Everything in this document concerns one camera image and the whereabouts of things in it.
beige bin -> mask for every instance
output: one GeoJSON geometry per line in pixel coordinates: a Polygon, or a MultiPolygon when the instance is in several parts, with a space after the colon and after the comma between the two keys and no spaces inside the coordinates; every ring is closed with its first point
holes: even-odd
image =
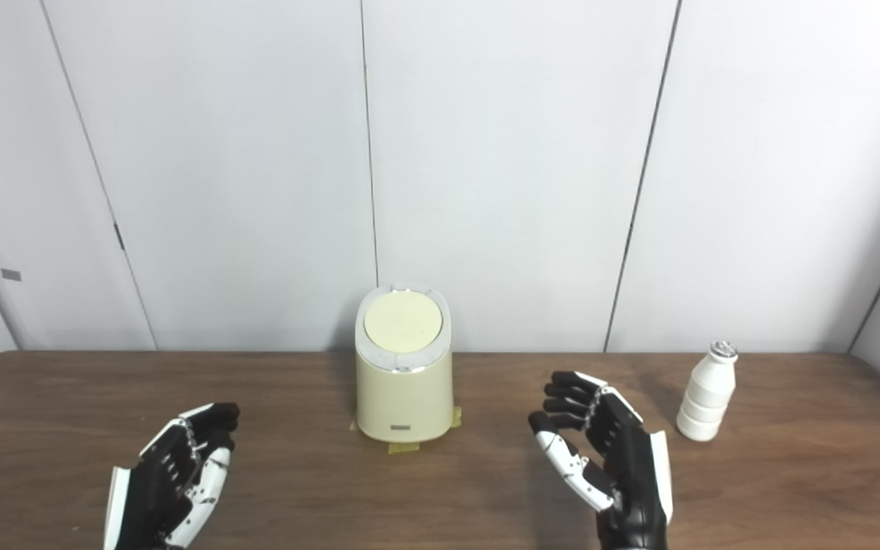
{"type": "Polygon", "coordinates": [[[426,285],[383,285],[355,321],[359,429],[382,442],[425,442],[454,415],[447,302],[426,285]]]}

white bottle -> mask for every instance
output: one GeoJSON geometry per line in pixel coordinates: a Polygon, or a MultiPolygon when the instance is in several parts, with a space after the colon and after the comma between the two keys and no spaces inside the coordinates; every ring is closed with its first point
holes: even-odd
{"type": "Polygon", "coordinates": [[[729,399],[736,390],[736,359],[739,353],[727,341],[713,342],[708,354],[691,371],[678,410],[678,429],[696,442],[715,438],[729,399]]]}

robotic hand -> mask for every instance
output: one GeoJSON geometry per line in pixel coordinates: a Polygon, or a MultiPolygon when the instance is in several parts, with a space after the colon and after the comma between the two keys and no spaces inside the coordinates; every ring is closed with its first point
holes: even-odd
{"type": "Polygon", "coordinates": [[[647,434],[643,421],[603,380],[554,372],[548,400],[528,423],[549,462],[597,512],[606,550],[667,550],[671,521],[671,468],[664,432],[647,434]],[[553,416],[545,414],[559,413],[553,416]],[[579,454],[559,429],[580,429],[603,466],[579,454]]]}
{"type": "Polygon", "coordinates": [[[115,467],[104,550],[183,549],[223,491],[240,408],[210,403],[168,422],[130,470],[115,467]]]}

brown tabletop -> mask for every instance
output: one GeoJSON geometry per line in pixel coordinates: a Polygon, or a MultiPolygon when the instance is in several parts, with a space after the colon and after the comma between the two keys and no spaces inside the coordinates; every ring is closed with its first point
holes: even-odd
{"type": "Polygon", "coordinates": [[[1,354],[0,548],[100,548],[111,466],[227,400],[237,450],[195,550],[598,548],[526,421],[552,370],[608,380],[668,430],[671,550],[880,548],[880,378],[844,355],[745,354],[722,432],[697,443],[672,427],[698,359],[456,354],[464,424],[390,455],[349,431],[349,354],[1,354]]]}

silver cap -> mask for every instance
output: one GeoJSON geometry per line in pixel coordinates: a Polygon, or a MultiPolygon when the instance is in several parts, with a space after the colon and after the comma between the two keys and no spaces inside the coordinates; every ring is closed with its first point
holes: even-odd
{"type": "Polygon", "coordinates": [[[735,358],[739,354],[738,349],[736,349],[734,345],[729,344],[729,342],[724,340],[713,341],[711,348],[709,348],[708,351],[712,355],[715,355],[716,358],[722,359],[735,358]]]}

